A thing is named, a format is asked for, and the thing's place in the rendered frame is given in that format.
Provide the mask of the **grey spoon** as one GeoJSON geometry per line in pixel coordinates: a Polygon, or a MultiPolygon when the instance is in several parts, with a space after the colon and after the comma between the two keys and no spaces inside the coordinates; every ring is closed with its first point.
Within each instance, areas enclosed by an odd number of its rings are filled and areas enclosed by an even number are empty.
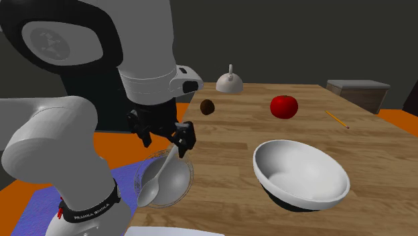
{"type": "Polygon", "coordinates": [[[162,164],[161,168],[159,169],[158,173],[148,182],[145,183],[139,196],[137,198],[137,206],[138,207],[146,207],[155,199],[159,192],[159,177],[161,173],[164,171],[165,167],[169,164],[169,162],[175,157],[178,153],[178,146],[174,145],[168,154],[165,162],[162,164]]]}

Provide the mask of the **brown round fruit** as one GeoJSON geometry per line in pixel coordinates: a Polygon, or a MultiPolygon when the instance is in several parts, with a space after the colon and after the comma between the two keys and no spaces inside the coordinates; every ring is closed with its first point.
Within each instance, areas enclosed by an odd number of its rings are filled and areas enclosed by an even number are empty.
{"type": "Polygon", "coordinates": [[[204,99],[200,103],[200,111],[203,115],[210,115],[215,111],[214,103],[210,99],[204,99]]]}

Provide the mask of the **wooden table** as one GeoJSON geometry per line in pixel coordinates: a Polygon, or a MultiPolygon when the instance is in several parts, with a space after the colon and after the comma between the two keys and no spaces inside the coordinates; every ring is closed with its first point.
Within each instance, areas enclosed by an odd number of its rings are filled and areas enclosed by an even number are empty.
{"type": "Polygon", "coordinates": [[[207,83],[184,119],[194,123],[197,137],[189,152],[192,187],[173,206],[137,209],[132,225],[225,236],[418,236],[418,137],[321,86],[246,84],[239,94],[225,94],[207,83]],[[290,119],[271,114],[271,100],[281,95],[298,102],[290,119]],[[204,99],[214,103],[210,115],[200,111],[204,99]],[[272,139],[300,141],[332,156],[348,173],[348,195],[310,213],[276,205],[253,171],[254,150],[272,139]]]}

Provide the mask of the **large white bowl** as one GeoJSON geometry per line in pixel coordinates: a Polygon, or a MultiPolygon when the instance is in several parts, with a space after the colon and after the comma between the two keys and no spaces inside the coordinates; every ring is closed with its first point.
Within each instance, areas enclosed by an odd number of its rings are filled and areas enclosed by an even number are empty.
{"type": "Polygon", "coordinates": [[[253,170],[273,199],[299,209],[330,209],[350,190],[348,174],[334,158],[298,141],[260,144],[253,153],[253,170]]]}

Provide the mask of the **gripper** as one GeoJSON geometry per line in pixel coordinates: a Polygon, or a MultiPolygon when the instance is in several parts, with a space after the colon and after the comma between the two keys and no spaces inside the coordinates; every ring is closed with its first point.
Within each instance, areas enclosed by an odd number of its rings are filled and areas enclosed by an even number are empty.
{"type": "Polygon", "coordinates": [[[145,148],[151,145],[150,132],[167,137],[178,147],[179,157],[183,158],[196,143],[194,124],[191,121],[178,123],[176,100],[170,99],[157,105],[135,104],[134,110],[127,113],[131,133],[135,133],[145,148]]]}

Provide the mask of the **brown bench with grey cushion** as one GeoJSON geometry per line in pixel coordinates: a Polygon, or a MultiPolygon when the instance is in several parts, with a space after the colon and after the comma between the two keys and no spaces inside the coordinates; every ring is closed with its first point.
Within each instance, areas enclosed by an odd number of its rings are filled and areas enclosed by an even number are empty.
{"type": "Polygon", "coordinates": [[[374,80],[328,80],[326,88],[370,113],[378,114],[391,86],[374,80]]]}

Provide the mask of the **yellow pencil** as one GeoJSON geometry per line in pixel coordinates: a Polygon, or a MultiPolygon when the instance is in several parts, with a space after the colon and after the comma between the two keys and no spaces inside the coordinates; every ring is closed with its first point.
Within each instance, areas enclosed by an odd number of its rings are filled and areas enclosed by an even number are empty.
{"type": "Polygon", "coordinates": [[[350,127],[345,124],[344,122],[342,122],[341,120],[339,120],[339,118],[337,118],[335,115],[331,114],[329,111],[325,110],[325,112],[332,117],[334,120],[336,120],[339,124],[343,125],[346,129],[349,129],[350,127]]]}

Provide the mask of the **red tomato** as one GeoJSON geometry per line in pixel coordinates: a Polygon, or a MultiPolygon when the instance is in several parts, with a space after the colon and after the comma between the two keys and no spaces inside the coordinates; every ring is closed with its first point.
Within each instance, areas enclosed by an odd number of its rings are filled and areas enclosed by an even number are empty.
{"type": "Polygon", "coordinates": [[[292,96],[277,96],[270,103],[271,114],[276,118],[290,119],[297,113],[297,110],[298,102],[292,96]]]}

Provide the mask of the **clear glass bowl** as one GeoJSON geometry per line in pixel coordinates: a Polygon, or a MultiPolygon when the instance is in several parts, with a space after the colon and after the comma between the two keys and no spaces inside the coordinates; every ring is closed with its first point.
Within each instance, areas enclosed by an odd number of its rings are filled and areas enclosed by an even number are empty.
{"type": "MultiPolygon", "coordinates": [[[[139,196],[143,186],[158,173],[169,153],[170,150],[159,150],[139,165],[134,178],[136,196],[139,196]]],[[[191,189],[193,180],[194,167],[188,153],[183,158],[177,154],[161,173],[159,193],[149,207],[162,209],[178,203],[191,189]]]]}

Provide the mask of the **white plate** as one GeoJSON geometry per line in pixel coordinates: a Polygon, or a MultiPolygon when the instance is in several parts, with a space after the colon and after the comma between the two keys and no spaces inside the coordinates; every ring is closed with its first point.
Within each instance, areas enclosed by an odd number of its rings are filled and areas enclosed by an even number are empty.
{"type": "Polygon", "coordinates": [[[127,229],[124,236],[225,236],[220,233],[178,227],[138,227],[127,229]]]}

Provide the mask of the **purple rug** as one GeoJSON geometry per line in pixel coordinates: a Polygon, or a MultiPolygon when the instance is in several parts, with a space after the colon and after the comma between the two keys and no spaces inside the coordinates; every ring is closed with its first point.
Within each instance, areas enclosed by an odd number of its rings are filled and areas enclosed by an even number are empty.
{"type": "MultiPolygon", "coordinates": [[[[145,160],[111,170],[122,199],[131,209],[131,217],[137,208],[134,181],[140,179],[150,163],[151,160],[145,160]]],[[[60,195],[53,186],[35,191],[10,236],[44,236],[52,217],[58,212],[60,201],[60,195]]]]}

